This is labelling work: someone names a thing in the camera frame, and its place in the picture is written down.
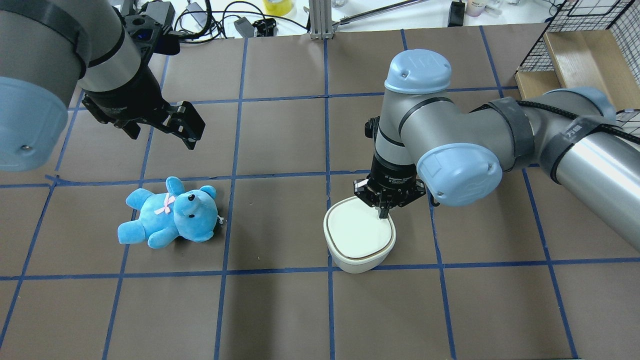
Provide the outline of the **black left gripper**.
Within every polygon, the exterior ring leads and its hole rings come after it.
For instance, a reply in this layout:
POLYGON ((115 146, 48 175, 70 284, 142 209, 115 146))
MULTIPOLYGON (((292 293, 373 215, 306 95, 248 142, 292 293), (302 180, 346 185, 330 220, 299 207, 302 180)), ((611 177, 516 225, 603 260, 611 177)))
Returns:
POLYGON ((83 106, 101 124, 112 124, 137 140, 142 125, 178 137, 190 151, 201 140, 206 123, 189 101, 169 104, 153 71, 142 64, 131 80, 109 91, 85 91, 83 106))

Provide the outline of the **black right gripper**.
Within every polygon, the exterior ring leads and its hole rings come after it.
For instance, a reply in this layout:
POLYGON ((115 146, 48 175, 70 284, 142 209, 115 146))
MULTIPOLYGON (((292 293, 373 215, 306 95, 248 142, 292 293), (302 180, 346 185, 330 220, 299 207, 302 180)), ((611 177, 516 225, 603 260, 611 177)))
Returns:
POLYGON ((387 219, 391 208, 414 202, 425 196, 427 189, 414 164, 396 164, 375 153, 366 178, 353 182, 353 193, 375 207, 379 219, 387 219))

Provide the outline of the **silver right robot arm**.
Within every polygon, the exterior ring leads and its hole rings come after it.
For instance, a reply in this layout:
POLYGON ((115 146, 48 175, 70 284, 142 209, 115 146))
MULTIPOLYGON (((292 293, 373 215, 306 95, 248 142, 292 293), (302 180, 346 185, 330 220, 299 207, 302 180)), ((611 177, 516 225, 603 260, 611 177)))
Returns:
POLYGON ((538 164, 638 249, 639 138, 617 123, 596 88, 510 96, 462 112, 447 94, 452 68, 415 48, 391 60, 381 114, 365 125, 374 141, 370 173, 353 191, 384 219, 423 195, 448 207, 485 198, 504 173, 538 164))

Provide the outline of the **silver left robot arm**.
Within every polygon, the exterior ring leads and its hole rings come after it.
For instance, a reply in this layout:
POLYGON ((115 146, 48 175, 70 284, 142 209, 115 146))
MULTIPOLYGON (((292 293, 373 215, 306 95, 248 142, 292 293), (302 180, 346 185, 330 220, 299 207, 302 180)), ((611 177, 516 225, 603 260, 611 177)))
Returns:
POLYGON ((1 170, 20 173, 50 159, 67 126, 74 89, 103 125, 137 139, 140 125, 170 133, 192 150, 206 124, 188 101, 171 105, 149 68, 153 54, 176 55, 187 34, 173 30, 173 4, 121 9, 107 0, 0 3, 1 170))

